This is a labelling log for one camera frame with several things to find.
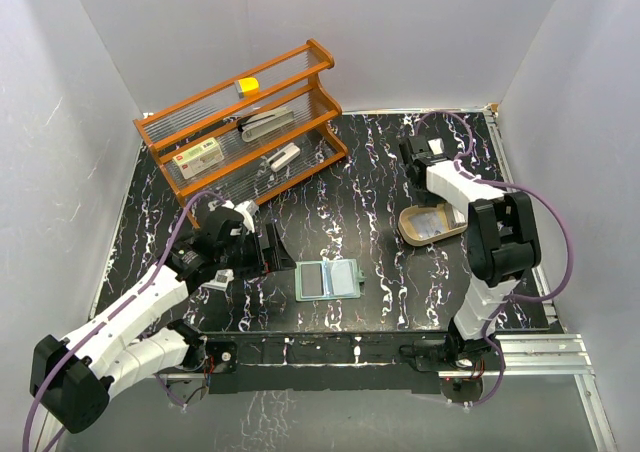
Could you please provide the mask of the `dark striped credit card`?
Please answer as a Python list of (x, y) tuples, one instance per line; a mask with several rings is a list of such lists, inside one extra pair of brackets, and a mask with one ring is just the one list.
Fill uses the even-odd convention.
[(323, 295), (323, 270), (321, 264), (302, 264), (300, 277), (302, 297), (311, 298)]

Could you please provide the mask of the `green card holder wallet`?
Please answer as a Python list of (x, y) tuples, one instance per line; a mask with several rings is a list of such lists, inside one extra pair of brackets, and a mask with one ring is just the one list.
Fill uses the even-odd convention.
[[(323, 270), (323, 295), (305, 298), (301, 296), (300, 267), (302, 264), (321, 264)], [(298, 302), (357, 299), (366, 277), (355, 259), (336, 259), (298, 262), (295, 269), (295, 295)]]

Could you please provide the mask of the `beige card tray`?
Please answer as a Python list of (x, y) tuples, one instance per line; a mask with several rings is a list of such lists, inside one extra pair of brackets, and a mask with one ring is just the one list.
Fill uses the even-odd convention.
[[(421, 206), (408, 207), (400, 213), (399, 221), (398, 221), (398, 230), (401, 236), (403, 237), (404, 241), (414, 247), (426, 246), (428, 244), (432, 244), (434, 242), (444, 240), (444, 239), (453, 237), (455, 235), (459, 235), (466, 230), (467, 221), (466, 221), (466, 225), (463, 227), (451, 228), (449, 224), (449, 213), (452, 208), (454, 207), (452, 207), (449, 203), (439, 204), (435, 207), (421, 207)], [(438, 212), (441, 218), (447, 221), (449, 231), (435, 238), (431, 238), (427, 240), (419, 240), (415, 234), (413, 227), (411, 226), (409, 218), (412, 215), (421, 213), (422, 211)]]

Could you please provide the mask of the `white blue patterned card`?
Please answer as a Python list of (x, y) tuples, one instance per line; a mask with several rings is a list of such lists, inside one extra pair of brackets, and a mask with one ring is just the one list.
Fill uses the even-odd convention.
[(419, 240), (435, 238), (449, 231), (447, 221), (438, 212), (422, 211), (412, 215), (409, 221)]

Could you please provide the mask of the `stack of cards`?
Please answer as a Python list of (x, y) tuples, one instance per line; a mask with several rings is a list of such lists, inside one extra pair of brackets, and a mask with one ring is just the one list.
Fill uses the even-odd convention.
[(449, 224), (451, 228), (463, 227), (466, 225), (466, 219), (462, 212), (456, 208), (452, 208), (449, 213)]

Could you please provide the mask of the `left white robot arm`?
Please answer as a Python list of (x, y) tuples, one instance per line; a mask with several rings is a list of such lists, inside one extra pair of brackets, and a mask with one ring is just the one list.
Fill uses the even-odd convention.
[(235, 280), (295, 269), (274, 224), (257, 231), (256, 211), (252, 201), (226, 202), (201, 227), (173, 232), (143, 277), (102, 313), (61, 339), (41, 339), (29, 383), (34, 405), (76, 434), (140, 380), (167, 368), (200, 368), (207, 348), (188, 324), (176, 320), (148, 338), (142, 334), (203, 285), (225, 288)]

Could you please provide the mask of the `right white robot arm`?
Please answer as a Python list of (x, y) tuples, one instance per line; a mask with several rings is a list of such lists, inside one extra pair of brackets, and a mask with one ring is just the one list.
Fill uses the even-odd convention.
[(541, 261), (532, 201), (524, 192), (482, 184), (423, 136), (401, 140), (399, 149), (422, 204), (449, 204), (462, 213), (471, 270), (464, 301), (443, 341), (414, 345), (408, 356), (466, 369), (492, 350), (497, 315), (523, 275)]

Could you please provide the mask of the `white paper card with code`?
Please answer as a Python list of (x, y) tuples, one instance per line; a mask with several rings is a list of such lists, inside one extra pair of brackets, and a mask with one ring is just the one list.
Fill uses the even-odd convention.
[(234, 280), (234, 273), (231, 269), (218, 270), (214, 277), (202, 284), (203, 287), (225, 292), (229, 284)]

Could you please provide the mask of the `small white stapler remover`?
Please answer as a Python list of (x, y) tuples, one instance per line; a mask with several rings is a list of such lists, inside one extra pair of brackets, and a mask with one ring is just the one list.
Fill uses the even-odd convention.
[(300, 153), (300, 148), (295, 143), (291, 142), (269, 157), (267, 162), (271, 171), (277, 173), (296, 159)]

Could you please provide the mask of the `orange wooden three-tier rack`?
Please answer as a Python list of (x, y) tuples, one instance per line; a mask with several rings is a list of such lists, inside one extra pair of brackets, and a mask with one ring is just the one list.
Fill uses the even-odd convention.
[(261, 205), (347, 156), (320, 80), (334, 65), (309, 39), (134, 125), (181, 206), (204, 190)]

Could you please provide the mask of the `white staples box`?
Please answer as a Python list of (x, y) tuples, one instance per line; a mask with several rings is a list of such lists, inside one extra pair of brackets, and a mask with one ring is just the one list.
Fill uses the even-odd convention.
[(184, 179), (191, 179), (223, 159), (224, 154), (219, 142), (211, 138), (177, 154), (172, 162)]

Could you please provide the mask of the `grey black stapler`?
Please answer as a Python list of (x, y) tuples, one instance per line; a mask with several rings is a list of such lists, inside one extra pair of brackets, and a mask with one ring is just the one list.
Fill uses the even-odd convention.
[(278, 107), (239, 119), (237, 130), (241, 139), (249, 143), (293, 122), (294, 112), (287, 107)]

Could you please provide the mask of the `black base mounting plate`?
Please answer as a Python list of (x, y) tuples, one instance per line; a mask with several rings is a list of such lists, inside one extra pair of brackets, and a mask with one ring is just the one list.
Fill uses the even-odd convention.
[(499, 369), (484, 342), (460, 346), (445, 332), (208, 333), (212, 393), (257, 391), (440, 392)]

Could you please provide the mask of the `yellow grey tape measure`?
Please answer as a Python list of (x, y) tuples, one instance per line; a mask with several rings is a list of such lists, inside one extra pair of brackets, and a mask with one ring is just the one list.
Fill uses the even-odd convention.
[(257, 95), (260, 92), (260, 83), (256, 77), (243, 77), (234, 82), (240, 98)]

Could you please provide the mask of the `aluminium frame rail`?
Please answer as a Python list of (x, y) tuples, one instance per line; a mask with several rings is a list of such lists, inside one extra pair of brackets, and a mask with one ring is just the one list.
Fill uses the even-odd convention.
[[(483, 110), (493, 147), (503, 177), (512, 180), (512, 174), (498, 127), (497, 105), (490, 104)], [(539, 293), (544, 296), (550, 287), (543, 269), (534, 269), (533, 277)], [(573, 377), (581, 406), (589, 425), (597, 451), (618, 451), (601, 397), (596, 385), (596, 374), (581, 334), (570, 334), (561, 324), (553, 300), (541, 303), (545, 317), (551, 325), (559, 325), (562, 333), (500, 333), (505, 355), (506, 375)]]

